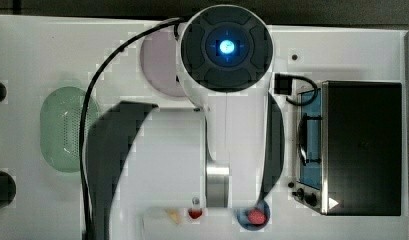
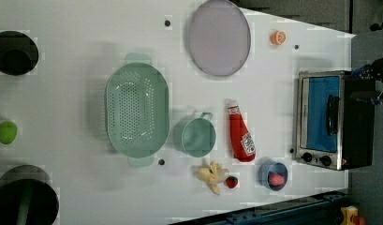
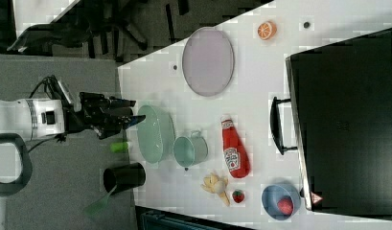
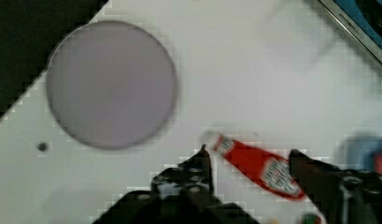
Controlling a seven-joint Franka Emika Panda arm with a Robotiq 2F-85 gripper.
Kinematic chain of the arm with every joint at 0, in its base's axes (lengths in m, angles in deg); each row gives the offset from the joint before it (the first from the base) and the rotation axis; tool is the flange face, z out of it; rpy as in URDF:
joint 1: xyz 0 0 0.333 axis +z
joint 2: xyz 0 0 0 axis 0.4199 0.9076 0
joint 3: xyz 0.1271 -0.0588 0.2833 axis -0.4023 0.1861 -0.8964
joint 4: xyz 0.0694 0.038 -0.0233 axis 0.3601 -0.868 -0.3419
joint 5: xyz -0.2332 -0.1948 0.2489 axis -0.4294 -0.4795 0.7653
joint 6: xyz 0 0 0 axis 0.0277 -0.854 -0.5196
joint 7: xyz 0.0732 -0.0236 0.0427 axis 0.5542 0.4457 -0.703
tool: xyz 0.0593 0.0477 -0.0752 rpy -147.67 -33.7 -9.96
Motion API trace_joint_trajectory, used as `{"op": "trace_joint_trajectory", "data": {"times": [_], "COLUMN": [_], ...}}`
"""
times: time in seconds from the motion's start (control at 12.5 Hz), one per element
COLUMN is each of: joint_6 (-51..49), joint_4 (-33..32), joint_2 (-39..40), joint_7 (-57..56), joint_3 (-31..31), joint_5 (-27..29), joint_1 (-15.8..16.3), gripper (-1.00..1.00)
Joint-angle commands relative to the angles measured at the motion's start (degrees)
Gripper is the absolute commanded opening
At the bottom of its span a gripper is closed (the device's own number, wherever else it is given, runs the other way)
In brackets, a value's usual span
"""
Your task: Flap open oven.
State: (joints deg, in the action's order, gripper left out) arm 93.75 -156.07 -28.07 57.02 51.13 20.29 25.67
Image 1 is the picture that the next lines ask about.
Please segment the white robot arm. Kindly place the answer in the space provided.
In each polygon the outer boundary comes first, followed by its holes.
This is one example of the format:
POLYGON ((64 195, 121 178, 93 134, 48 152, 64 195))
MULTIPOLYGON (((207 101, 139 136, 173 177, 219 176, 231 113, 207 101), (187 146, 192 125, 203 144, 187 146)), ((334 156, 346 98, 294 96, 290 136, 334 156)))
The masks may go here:
POLYGON ((185 24, 176 53, 181 87, 205 114, 206 205, 251 207, 264 165, 275 55, 268 27, 246 8, 211 6, 185 24))

